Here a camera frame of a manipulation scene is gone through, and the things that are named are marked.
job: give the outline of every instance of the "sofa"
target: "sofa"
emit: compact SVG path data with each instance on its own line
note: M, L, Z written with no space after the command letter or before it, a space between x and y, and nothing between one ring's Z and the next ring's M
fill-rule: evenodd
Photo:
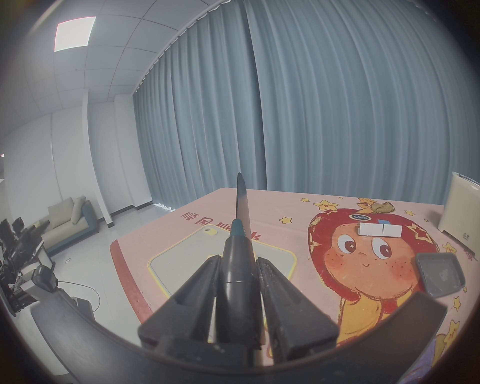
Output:
M92 203L81 196L73 201L70 197L48 207L48 215L40 219L37 225L47 221L50 224L42 234L44 248L49 256L70 247L94 233L98 233L98 220Z

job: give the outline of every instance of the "ceiling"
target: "ceiling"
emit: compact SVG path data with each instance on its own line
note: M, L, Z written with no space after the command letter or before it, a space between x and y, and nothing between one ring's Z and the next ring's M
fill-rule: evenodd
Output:
M132 93L152 60L217 0L65 0L31 33L0 85L1 138L51 112ZM54 52L57 24L96 16L87 47Z

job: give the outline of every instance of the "table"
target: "table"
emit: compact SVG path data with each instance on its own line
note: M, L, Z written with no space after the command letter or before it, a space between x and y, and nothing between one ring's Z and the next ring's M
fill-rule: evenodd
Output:
M235 189L219 189L112 243L110 250L120 282L141 322L168 297L149 268L150 262L204 226L228 230L235 218L235 199ZM476 279L480 265L459 242L436 228L443 212L441 205L257 190L248 190L248 200L253 242L261 241L295 255L290 279L338 322L338 343L376 326L412 292L422 290L412 263L417 253L457 255L466 286L438 299L448 307L447 316L404 383L422 377L438 361L475 305L480 293ZM401 238L383 238L391 252L389 257L382 255L372 237L360 237L355 232L359 222L378 220L403 227ZM179 276L183 273L171 272ZM264 364L272 363L265 346Z

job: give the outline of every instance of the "cartoon girl face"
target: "cartoon girl face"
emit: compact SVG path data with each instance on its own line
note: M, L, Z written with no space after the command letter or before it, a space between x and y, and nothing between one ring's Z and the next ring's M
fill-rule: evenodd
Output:
M402 238L359 236L357 223L343 224L325 253L330 275L352 291L393 299L418 284L415 253Z
M402 226L400 237L359 236L355 214L355 209L340 208L313 218L308 230L313 265L323 283L344 299L366 295L390 311L396 299L422 287L415 255L438 252L438 247L423 228L391 213L360 216Z

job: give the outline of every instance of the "cable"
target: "cable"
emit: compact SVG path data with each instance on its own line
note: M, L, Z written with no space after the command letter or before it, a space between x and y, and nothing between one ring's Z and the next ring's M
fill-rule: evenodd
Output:
M83 284L78 284L78 283L72 283L71 281L59 281L59 283L68 283L68 284L75 284L75 285L79 285L81 287L86 287L86 288L90 288L90 289L93 289L96 293L96 295L98 296L98 306L97 308L95 309L95 311L100 308L100 295L98 294L98 292L96 291L95 288L92 288L92 287L89 287L88 285L83 285Z

